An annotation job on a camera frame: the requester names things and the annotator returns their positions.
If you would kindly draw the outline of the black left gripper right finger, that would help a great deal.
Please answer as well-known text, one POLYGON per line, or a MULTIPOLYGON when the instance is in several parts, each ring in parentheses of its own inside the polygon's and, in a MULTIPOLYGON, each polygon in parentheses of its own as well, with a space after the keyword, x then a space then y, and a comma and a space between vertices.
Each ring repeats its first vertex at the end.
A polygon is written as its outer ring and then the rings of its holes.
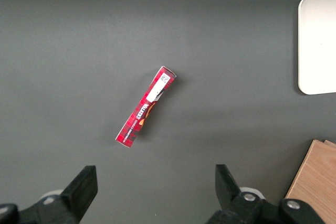
POLYGON ((259 191, 240 188, 224 164, 215 167, 215 192, 221 210, 208 223, 278 223, 276 206, 259 191))

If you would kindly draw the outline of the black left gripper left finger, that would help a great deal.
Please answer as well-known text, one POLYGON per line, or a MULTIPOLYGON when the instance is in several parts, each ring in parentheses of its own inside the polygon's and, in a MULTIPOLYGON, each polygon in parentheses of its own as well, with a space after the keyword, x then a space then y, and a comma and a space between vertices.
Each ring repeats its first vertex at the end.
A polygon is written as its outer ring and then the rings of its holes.
POLYGON ((79 223, 98 192, 94 165, 82 171, 59 194, 47 194, 19 212, 19 223, 79 223))

